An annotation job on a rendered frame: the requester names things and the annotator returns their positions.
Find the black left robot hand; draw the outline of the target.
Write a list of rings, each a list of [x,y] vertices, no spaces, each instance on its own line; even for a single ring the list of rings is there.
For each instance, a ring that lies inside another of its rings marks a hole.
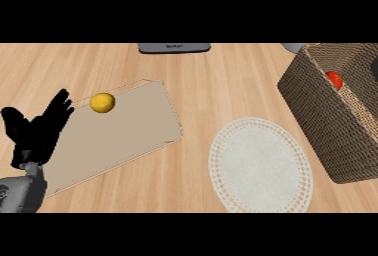
[[[6,135],[15,143],[11,166],[24,169],[30,162],[45,165],[52,157],[58,139],[74,112],[70,93],[62,89],[42,115],[33,120],[14,107],[2,109]]]

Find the white round placemat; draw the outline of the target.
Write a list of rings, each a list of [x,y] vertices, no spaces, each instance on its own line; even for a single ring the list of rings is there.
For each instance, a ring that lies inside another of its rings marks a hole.
[[[229,212],[306,212],[313,193],[312,168],[287,130],[262,118],[232,121],[210,147],[213,188]]]

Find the brown wicker basket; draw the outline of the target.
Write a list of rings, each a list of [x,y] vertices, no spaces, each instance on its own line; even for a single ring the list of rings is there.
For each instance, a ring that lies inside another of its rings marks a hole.
[[[331,180],[378,179],[378,81],[371,64],[378,43],[303,46],[278,89]],[[343,88],[327,76],[335,71]]]

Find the red tomato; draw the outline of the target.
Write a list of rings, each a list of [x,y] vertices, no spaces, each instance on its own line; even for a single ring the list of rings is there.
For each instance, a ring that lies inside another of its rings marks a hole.
[[[343,77],[340,73],[335,71],[328,71],[327,76],[332,82],[335,89],[340,90],[343,88]]]

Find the beige cutting board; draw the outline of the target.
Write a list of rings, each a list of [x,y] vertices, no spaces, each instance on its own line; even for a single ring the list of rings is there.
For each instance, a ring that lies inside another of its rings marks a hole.
[[[164,83],[145,80],[114,90],[107,113],[80,102],[45,165],[46,194],[61,193],[182,138],[182,125]]]

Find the yellow round fruit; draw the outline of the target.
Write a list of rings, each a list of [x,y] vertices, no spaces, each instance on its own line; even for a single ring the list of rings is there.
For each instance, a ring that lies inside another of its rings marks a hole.
[[[90,99],[90,107],[96,113],[108,113],[115,107],[115,97],[110,93],[99,93]]]

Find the dark grey flat appliance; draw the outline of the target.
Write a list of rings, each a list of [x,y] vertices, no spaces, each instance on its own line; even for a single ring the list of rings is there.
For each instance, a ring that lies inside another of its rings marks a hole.
[[[210,43],[139,43],[139,52],[143,54],[201,53],[211,49]]]

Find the grey round object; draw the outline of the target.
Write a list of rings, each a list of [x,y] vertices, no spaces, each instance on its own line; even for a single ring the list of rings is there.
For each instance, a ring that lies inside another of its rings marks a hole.
[[[282,46],[291,53],[297,54],[304,46],[304,43],[282,43]]]

